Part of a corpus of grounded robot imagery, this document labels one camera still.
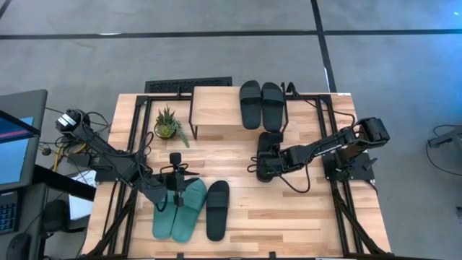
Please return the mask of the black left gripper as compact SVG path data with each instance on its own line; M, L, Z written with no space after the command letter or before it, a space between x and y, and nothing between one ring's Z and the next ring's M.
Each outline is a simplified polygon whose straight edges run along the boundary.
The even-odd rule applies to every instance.
M166 186L169 191L174 191L176 195L183 192L192 183L199 181L199 178L185 180L184 176L198 176L199 173L184 170L182 173L171 173L166 176Z

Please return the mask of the green rubber slide sandal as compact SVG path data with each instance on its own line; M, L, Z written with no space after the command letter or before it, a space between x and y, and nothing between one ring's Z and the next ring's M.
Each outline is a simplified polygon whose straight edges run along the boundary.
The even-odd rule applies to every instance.
M179 243L187 243L196 227L206 198L206 185L200 179L189 185L182 194L183 206L178 207L171 237Z
M152 234L158 240L170 237L177 212L174 204L174 192L169 191L160 203L154 205Z

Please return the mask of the wooden shelf black metal legs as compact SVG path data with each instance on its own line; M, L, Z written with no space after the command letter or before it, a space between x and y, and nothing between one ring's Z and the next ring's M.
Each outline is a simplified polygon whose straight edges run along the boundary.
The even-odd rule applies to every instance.
M240 111L240 87L199 87L195 86L191 93L191 108L188 118L194 137L198 136L200 126L243 126ZM284 94L282 127L285 131L289 123L287 101ZM262 104L261 125L263 126Z

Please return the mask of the potted succulent plant black pot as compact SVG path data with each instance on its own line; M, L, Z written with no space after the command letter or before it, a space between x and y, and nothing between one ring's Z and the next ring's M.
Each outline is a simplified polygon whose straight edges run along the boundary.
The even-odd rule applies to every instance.
M163 110L158 110L154 133L161 139L172 139L178 135L184 145L187 148L190 147L181 122L175 117L175 111L171 110L168 105Z

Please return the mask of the black perforated floor mat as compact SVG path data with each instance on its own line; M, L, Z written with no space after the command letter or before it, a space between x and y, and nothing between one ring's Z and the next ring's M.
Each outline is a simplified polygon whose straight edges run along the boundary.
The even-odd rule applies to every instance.
M232 86L232 77L207 77L146 81L145 93L192 93L195 86Z

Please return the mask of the black power adapter box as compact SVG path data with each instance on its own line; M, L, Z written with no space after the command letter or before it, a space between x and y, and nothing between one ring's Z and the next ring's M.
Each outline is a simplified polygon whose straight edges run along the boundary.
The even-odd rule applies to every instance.
M86 154L70 154L67 157L69 163L74 163L77 166L89 167L91 164L91 157Z

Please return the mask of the white paper sheet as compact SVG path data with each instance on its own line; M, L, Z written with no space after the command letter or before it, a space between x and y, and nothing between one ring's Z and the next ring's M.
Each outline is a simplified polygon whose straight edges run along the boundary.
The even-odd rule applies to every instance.
M72 177L73 180L88 184L93 188L97 187L95 180L96 171L87 170L82 174ZM93 202L87 199L81 199L76 196L69 195L69 212L71 220L78 220L91 214Z

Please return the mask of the computer monitor blue screen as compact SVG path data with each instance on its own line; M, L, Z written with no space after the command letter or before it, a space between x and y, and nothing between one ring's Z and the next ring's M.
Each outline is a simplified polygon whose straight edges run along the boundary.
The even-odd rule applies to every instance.
M0 191L32 183L41 121L23 114L17 118L0 110Z

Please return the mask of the dark grey desk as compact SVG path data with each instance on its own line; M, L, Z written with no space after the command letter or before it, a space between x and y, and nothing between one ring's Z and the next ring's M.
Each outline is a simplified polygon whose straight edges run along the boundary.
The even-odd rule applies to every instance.
M5 112L18 119L31 117L33 118L32 126L40 130L43 125L47 97L47 90L0 95L0 113ZM11 242L16 238L26 241L22 244L21 254L24 257L21 260L42 259L45 247L42 218L47 202L46 192L49 188L83 199L95 198L96 188L36 165L38 148L38 136L28 139L25 154L21 156L23 164L19 180L12 183L0 183L0 195L10 191L17 191L19 194L17 230L0 234L0 260L7 260L7 251Z

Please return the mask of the black computer mouse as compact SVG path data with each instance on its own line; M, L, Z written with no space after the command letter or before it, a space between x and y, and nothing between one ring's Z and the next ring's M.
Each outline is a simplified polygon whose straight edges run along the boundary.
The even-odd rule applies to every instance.
M31 237L27 233L19 233L10 240L6 250L6 260L28 260Z

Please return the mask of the black computer keyboard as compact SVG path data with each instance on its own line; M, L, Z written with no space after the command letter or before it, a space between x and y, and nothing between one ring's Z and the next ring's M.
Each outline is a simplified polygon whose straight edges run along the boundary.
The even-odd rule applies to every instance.
M16 191L0 194L0 235L17 230L19 196Z

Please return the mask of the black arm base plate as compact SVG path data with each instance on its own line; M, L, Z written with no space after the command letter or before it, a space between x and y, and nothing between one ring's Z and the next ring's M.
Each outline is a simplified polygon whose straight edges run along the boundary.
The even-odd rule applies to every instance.
M139 176L139 166L143 160L134 156L102 155L97 163L92 166L96 170L97 181L114 181L118 179L127 183L136 182Z
M356 157L343 156L341 152L327 153L322 156L325 177L328 180L340 181L375 179L372 165L377 158L371 159L367 152Z

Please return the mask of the black aluminium table frame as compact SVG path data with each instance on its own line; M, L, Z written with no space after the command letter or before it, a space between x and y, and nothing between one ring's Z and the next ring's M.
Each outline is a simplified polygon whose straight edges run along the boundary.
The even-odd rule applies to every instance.
M342 255L341 239L355 251L350 224L339 227L331 185L324 176L320 159L284 179L262 183L247 168L257 149L259 130L242 126L200 126L194 137L188 123L191 94L122 94L118 98L109 143L118 149L139 146L143 129L154 127L158 110L175 111L188 137L187 148L180 139L154 138L147 162L155 170L168 164L169 154L179 152L189 170L199 173L210 186L224 180L230 185L230 209L223 240L206 236L206 216L199 220L191 239L178 243L158 240L152 234L153 204L142 194L134 213L121 224L114 251L130 259L170 258L254 258L274 251L284 257L337 257Z

